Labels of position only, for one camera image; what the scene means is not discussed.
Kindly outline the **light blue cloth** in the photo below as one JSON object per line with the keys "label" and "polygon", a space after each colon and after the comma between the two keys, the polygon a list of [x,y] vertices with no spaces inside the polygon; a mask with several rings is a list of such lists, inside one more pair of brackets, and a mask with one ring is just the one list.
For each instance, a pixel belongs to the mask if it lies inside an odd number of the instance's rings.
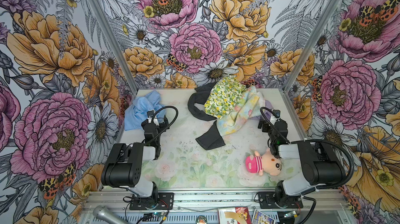
{"label": "light blue cloth", "polygon": [[148,118],[148,111],[156,112],[163,107],[160,102],[161,95],[155,90],[145,96],[136,97],[125,110],[125,131],[140,129],[141,123]]}

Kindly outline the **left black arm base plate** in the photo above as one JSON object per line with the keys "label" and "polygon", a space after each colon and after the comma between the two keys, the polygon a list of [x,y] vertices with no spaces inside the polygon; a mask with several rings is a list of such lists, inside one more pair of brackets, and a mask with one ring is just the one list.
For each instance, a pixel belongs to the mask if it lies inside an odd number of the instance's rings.
{"label": "left black arm base plate", "polygon": [[149,198],[134,197],[130,201],[129,210],[172,210],[174,193],[157,193]]}

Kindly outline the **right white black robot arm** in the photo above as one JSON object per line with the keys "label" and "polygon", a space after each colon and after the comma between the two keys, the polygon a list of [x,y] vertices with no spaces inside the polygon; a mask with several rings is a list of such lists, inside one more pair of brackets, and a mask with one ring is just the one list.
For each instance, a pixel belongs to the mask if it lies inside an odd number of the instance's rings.
{"label": "right white black robot arm", "polygon": [[267,123],[268,147],[275,159],[296,159],[301,172],[278,182],[274,193],[259,198],[276,208],[295,207],[309,193],[345,185],[355,172],[354,158],[342,145],[326,139],[290,141],[288,124],[273,110],[261,107],[261,121]]}

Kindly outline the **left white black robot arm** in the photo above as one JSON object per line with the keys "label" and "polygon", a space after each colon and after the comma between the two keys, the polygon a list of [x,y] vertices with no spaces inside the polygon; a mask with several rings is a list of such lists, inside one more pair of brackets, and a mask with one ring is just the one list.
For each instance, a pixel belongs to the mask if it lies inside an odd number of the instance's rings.
{"label": "left white black robot arm", "polygon": [[101,174],[101,183],[112,188],[127,190],[125,196],[130,210],[171,210],[174,194],[160,193],[155,182],[141,175],[145,161],[157,160],[161,152],[160,137],[178,118],[178,109],[164,106],[148,111],[141,123],[144,139],[132,144],[117,143],[112,146]]}

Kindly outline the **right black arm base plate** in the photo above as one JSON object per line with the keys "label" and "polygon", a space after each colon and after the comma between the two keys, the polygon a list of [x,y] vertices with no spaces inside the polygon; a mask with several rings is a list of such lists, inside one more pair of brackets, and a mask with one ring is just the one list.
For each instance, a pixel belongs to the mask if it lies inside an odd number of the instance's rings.
{"label": "right black arm base plate", "polygon": [[276,196],[272,191],[257,192],[255,201],[261,209],[302,209],[303,203],[300,197]]}

